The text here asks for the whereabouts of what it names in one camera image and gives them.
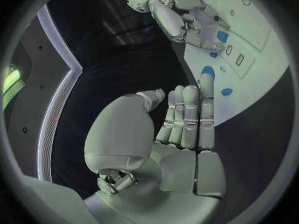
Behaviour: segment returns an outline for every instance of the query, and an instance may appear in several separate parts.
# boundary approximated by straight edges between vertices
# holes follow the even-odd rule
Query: green light
[[[19,79],[20,79],[20,72],[18,70],[11,72],[4,80],[2,93],[5,94],[6,91],[8,91],[8,89],[12,87],[12,85],[16,83]]]

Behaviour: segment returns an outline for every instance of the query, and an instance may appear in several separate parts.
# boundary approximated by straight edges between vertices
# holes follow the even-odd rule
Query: white robot
[[[199,9],[206,16],[218,22],[226,29],[230,26],[219,16],[216,10],[203,0],[126,0],[128,5],[138,12],[151,12],[165,35],[173,42],[187,43],[208,50],[222,50],[224,43],[201,40],[202,26],[196,17],[190,14],[178,15],[171,8],[181,10]]]
[[[128,1],[137,11],[150,11],[172,41],[223,48],[222,43],[200,40],[201,26],[193,16],[181,17],[170,9],[196,7],[214,17],[215,10],[201,0]],[[205,67],[200,89],[177,86],[169,93],[165,121],[155,140],[148,112],[165,98],[162,89],[124,95],[102,110],[87,135],[84,156],[98,175],[103,203],[132,223],[175,224],[183,223],[183,217],[186,223],[211,221],[226,190],[222,162],[214,150],[214,79],[213,69]],[[107,210],[97,205],[95,215],[106,216]]]

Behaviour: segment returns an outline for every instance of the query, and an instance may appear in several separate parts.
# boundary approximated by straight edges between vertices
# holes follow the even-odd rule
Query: humanoid robot
[[[203,0],[126,0],[128,5],[138,12],[151,12],[165,35],[173,42],[187,43],[198,48],[208,50],[222,50],[224,43],[202,40],[202,25],[198,19],[190,14],[180,16],[172,10],[201,10],[207,17],[215,20],[225,29],[230,29],[217,11]]]
[[[216,16],[215,10],[201,0],[128,1],[139,12],[150,11],[171,41],[211,50],[223,48],[222,43],[200,39],[201,26],[193,16],[181,17],[171,10],[173,5],[186,10],[196,7],[210,17]],[[218,18],[220,25],[228,27]],[[124,95],[106,106],[94,121],[85,141],[85,162],[98,175],[101,199],[114,210],[122,210],[133,223],[148,222],[143,215],[131,217],[132,210],[142,203],[144,213],[152,209],[152,202],[157,202],[163,215],[174,216],[171,223],[178,223],[175,215],[180,219],[183,214],[194,215],[199,207],[209,214],[199,212],[195,216],[201,221],[188,219],[188,223],[209,222],[210,213],[219,207],[226,182],[222,162],[214,150],[214,79],[213,69],[205,67],[200,89],[177,86],[168,94],[165,121],[155,139],[148,112],[165,98],[162,89]],[[170,196],[159,201],[165,194]],[[185,201],[190,208],[186,209]]]

